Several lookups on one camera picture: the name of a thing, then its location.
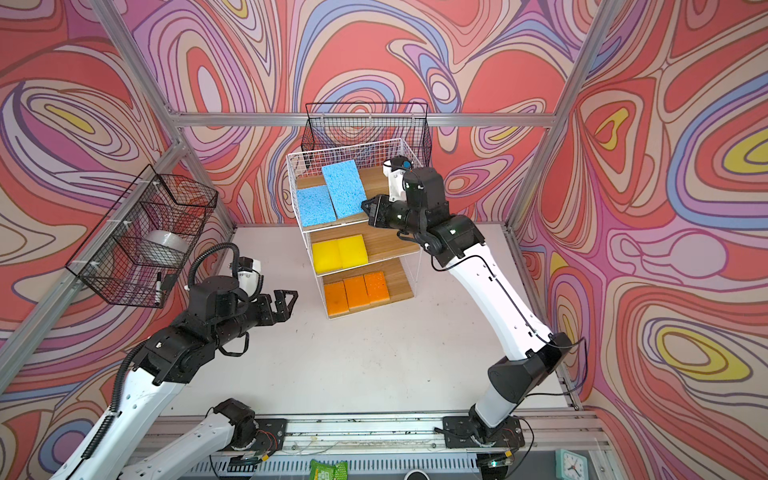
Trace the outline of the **yellow sponge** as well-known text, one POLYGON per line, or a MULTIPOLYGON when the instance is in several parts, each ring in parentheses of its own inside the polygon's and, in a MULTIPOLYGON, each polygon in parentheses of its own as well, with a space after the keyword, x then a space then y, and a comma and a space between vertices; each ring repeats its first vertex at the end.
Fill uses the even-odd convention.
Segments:
POLYGON ((334 272, 342 268, 342 256, 337 240, 312 244, 313 267, 316 274, 334 272))
POLYGON ((351 269, 369 262, 365 241, 362 235, 339 238, 337 245, 340 252, 341 268, 351 269))

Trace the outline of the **blue sponge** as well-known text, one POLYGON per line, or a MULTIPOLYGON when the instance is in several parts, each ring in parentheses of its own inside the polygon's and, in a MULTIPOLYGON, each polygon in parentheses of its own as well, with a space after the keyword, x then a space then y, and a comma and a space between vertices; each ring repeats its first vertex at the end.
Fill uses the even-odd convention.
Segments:
POLYGON ((337 219, 326 185, 299 189, 296 197, 298 217, 303 228, 331 223, 337 219))
POLYGON ((358 168, 353 160, 323 166, 322 174, 338 218, 346 218, 363 212, 361 204, 367 197, 358 168))

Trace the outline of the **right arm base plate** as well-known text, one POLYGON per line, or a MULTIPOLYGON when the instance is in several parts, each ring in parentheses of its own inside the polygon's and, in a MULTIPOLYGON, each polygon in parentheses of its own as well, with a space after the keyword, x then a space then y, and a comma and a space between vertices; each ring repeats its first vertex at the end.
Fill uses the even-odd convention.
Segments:
POLYGON ((518 417, 508 416, 496 427, 486 427, 479 419, 469 415, 451 415, 442 418, 435 431, 444 438, 449 449, 503 448, 517 451, 526 445, 518 417))

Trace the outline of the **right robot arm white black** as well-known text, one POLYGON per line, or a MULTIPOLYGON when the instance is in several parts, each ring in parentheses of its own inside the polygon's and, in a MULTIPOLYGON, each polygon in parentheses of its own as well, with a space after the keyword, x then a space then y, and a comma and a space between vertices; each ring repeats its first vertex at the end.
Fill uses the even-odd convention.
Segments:
POLYGON ((468 412, 472 438, 487 441, 578 343, 564 332, 553 332, 525 304, 476 224, 451 213, 443 178, 434 168, 398 166, 389 160, 383 172, 389 193, 361 204, 369 225, 396 231, 399 239, 429 255, 434 271, 452 275, 503 348, 503 359, 488 370, 488 390, 468 412))

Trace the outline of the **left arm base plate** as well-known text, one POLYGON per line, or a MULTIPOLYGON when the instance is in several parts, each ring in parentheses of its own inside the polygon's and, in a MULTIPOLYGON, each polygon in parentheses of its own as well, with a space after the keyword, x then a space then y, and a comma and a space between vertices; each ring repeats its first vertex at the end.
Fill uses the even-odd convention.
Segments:
POLYGON ((283 449, 288 420, 266 417, 240 421, 234 426, 232 440, 225 451, 275 453, 283 449))

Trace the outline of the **orange sponge with pale back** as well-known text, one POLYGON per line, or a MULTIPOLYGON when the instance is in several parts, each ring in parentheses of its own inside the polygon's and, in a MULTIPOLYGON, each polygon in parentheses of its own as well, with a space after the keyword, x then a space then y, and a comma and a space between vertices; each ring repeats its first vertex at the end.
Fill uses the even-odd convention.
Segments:
POLYGON ((343 281, 324 285, 327 314, 330 318, 349 312, 346 288, 343 281))

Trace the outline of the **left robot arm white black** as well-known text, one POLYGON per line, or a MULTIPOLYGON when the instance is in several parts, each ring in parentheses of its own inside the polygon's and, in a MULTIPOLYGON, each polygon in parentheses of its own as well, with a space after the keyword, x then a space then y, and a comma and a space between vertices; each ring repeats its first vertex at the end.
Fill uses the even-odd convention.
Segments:
POLYGON ((281 441, 259 425, 250 407, 226 399, 157 453, 128 462, 155 420, 203 366, 217 356, 243 356, 242 351, 227 350, 228 343, 248 343, 251 329, 291 318, 298 292, 266 293, 263 282, 259 263, 241 256, 231 242, 201 253, 188 272, 187 308, 126 354, 109 406, 54 478, 177 479, 222 449, 248 451, 264 440, 259 461, 279 451, 281 441))

